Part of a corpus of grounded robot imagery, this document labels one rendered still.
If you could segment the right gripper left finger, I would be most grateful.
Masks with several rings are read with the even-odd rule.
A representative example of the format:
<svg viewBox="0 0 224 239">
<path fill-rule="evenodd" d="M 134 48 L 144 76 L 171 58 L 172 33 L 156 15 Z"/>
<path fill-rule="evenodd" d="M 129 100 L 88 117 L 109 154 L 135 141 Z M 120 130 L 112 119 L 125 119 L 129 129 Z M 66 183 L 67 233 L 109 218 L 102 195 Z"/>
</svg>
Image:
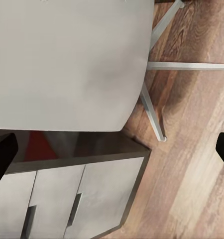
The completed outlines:
<svg viewBox="0 0 224 239">
<path fill-rule="evenodd" d="M 18 144 L 13 132 L 0 135 L 0 180 L 18 152 Z"/>
</svg>

